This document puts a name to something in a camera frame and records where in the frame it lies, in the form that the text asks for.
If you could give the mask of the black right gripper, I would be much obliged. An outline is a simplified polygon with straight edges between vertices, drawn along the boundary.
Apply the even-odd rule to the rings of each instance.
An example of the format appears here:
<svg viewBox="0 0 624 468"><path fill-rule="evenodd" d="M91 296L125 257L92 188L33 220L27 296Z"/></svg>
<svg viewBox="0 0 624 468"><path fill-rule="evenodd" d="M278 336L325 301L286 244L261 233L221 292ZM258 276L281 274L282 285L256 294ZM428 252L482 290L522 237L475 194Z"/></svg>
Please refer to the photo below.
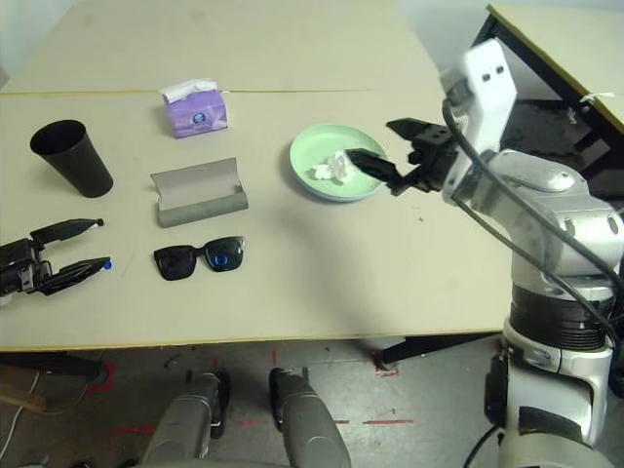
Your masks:
<svg viewBox="0 0 624 468"><path fill-rule="evenodd" d="M451 141L449 129L413 118L392 120L386 127L411 143L408 161L415 168L408 175L401 175L392 162L364 148L345 151L351 163L367 176L383 182L394 196L410 187L423 192L441 192L457 158L456 144Z"/></svg>

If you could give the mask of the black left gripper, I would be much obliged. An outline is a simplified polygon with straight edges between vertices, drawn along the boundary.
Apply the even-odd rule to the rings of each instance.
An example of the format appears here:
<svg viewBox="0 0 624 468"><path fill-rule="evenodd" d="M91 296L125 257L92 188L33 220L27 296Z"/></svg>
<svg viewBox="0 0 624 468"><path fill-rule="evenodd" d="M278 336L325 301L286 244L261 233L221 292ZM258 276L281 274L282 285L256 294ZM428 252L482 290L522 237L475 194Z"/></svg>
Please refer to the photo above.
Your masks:
<svg viewBox="0 0 624 468"><path fill-rule="evenodd" d="M85 259L61 268L52 275L49 261L43 260L42 243L64 241L78 236L95 225L93 219L76 218L58 222L30 233L31 239L20 239L1 246L1 294L34 293L42 285L44 295L52 295L76 286L101 270L112 266L110 258Z"/></svg>

